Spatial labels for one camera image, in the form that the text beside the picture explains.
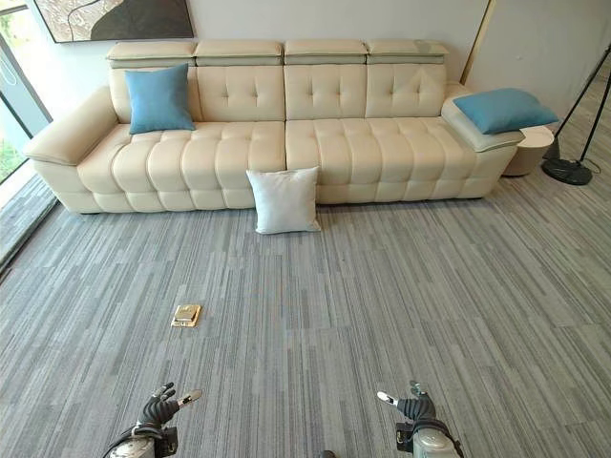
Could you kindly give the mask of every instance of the blue pillow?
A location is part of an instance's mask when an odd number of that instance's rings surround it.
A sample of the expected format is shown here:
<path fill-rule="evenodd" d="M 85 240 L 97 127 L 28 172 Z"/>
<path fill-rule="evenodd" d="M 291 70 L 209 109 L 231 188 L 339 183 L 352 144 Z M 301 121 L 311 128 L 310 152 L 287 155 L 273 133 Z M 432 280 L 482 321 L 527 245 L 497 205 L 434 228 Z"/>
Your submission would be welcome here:
<path fill-rule="evenodd" d="M 458 97 L 454 104 L 482 134 L 500 134 L 558 121 L 554 112 L 520 89 L 497 89 Z"/>
<path fill-rule="evenodd" d="M 132 105 L 130 134 L 195 130 L 187 103 L 187 64 L 155 72 L 125 72 Z"/>

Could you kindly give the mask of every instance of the round side table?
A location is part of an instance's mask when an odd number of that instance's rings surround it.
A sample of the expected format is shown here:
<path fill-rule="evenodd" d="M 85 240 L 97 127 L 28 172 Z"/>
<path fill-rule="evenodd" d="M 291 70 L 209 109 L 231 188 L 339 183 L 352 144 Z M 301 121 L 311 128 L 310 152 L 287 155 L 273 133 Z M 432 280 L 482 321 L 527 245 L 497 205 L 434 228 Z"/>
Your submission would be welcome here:
<path fill-rule="evenodd" d="M 554 142 L 554 134 L 545 126 L 526 127 L 520 131 L 525 138 L 517 144 L 516 155 L 503 172 L 504 177 L 520 177 L 533 172 Z"/>

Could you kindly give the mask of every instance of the white pillow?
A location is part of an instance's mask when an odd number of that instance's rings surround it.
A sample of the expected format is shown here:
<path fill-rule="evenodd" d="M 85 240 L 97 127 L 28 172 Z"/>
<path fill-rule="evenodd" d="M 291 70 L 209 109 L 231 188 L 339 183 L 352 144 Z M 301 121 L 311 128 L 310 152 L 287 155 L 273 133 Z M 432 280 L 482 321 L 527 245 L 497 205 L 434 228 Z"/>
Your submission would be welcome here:
<path fill-rule="evenodd" d="M 259 234 L 321 230 L 316 221 L 318 167 L 246 174 L 255 195 Z"/>

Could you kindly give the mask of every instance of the framed artwork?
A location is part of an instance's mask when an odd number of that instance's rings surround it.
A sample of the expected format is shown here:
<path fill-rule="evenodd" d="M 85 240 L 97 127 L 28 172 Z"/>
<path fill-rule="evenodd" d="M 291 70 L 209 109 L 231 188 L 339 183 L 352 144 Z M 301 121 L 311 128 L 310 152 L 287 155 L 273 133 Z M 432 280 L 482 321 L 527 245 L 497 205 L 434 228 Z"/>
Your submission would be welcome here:
<path fill-rule="evenodd" d="M 34 0 L 55 43 L 193 38 L 187 0 Z"/>

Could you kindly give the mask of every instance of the sofa seat cushion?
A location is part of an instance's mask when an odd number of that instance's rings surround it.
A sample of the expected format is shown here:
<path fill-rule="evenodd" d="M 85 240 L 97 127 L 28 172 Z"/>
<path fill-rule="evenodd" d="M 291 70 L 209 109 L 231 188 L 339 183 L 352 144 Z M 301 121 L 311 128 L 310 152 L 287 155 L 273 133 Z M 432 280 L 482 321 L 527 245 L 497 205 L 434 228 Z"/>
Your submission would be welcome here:
<path fill-rule="evenodd" d="M 441 117 L 286 122 L 287 169 L 320 166 L 319 203 L 482 197 L 514 152 L 477 154 Z"/>
<path fill-rule="evenodd" d="M 263 121 L 139 135 L 119 124 L 76 170 L 101 211 L 154 212 L 254 207 L 246 170 L 284 168 L 284 124 Z"/>

